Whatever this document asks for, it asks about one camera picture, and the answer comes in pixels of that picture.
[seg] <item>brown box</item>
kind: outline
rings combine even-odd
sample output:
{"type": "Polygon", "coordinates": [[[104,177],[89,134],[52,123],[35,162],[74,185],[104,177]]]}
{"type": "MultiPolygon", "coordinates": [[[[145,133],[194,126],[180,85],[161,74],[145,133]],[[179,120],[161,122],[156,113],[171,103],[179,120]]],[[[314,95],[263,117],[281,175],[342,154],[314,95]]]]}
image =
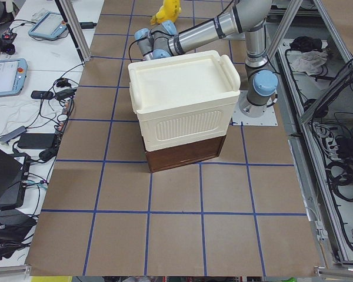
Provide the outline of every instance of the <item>brown box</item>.
{"type": "Polygon", "coordinates": [[[226,135],[151,152],[145,151],[149,169],[151,172],[158,172],[218,157],[225,138],[226,135]]]}

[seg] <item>yellow toy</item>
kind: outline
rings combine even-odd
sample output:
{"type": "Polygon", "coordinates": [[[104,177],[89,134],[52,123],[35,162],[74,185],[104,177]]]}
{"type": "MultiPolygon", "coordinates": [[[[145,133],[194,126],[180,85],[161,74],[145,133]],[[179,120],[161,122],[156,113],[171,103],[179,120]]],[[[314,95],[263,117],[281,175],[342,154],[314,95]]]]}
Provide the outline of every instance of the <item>yellow toy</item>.
{"type": "Polygon", "coordinates": [[[164,0],[164,4],[159,11],[152,17],[151,25],[160,24],[168,19],[175,22],[182,12],[180,0],[164,0]]]}

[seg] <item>blue tablet frame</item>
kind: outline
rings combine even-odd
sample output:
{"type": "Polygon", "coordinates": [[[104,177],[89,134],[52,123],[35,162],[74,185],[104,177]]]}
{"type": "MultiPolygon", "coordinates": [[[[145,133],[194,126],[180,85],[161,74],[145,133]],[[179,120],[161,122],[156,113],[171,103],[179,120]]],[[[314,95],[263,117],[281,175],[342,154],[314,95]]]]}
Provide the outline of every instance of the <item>blue tablet frame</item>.
{"type": "Polygon", "coordinates": [[[47,17],[50,16],[50,14],[54,14],[54,15],[60,15],[59,13],[55,13],[55,12],[48,12],[46,13],[29,31],[28,31],[28,35],[31,37],[36,37],[36,38],[42,38],[42,39],[47,39],[50,41],[56,40],[58,39],[63,32],[65,32],[66,30],[66,24],[65,23],[60,23],[60,25],[53,31],[53,33],[51,34],[44,34],[44,33],[38,33],[35,30],[38,28],[39,25],[41,25],[46,19],[47,17]]]}
{"type": "Polygon", "coordinates": [[[13,83],[13,87],[11,91],[3,91],[0,92],[0,97],[3,96],[14,96],[14,95],[18,95],[22,88],[24,87],[24,83],[25,83],[25,78],[26,78],[26,71],[28,70],[28,64],[26,62],[25,59],[10,59],[10,60],[0,60],[0,63],[4,63],[4,62],[15,62],[18,61],[18,66],[17,68],[22,68],[22,72],[16,72],[16,77],[13,83]]]}

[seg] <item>ribbed panel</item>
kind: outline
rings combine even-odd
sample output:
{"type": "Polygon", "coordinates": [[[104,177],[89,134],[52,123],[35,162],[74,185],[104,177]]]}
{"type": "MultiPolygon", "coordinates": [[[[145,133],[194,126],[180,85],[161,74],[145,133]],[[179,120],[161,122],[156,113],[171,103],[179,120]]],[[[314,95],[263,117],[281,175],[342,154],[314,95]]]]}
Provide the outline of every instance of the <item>ribbed panel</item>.
{"type": "Polygon", "coordinates": [[[221,116],[221,111],[215,110],[213,112],[199,113],[197,115],[159,122],[155,128],[156,138],[159,141],[163,141],[214,130],[218,127],[221,116]]]}

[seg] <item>robotic arm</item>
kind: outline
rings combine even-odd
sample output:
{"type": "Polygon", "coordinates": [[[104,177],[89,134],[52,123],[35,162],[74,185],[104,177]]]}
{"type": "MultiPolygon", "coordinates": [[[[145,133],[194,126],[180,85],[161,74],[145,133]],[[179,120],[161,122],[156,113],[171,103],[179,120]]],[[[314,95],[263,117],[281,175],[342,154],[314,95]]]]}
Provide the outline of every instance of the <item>robotic arm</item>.
{"type": "Polygon", "coordinates": [[[151,30],[139,30],[135,33],[135,39],[147,61],[183,55],[232,33],[245,32],[250,90],[239,104],[244,114],[255,118],[265,112],[267,101],[278,84],[272,72],[261,71],[268,63],[265,18],[271,5],[272,0],[239,0],[230,12],[221,13],[180,33],[171,21],[165,21],[151,30]]]}

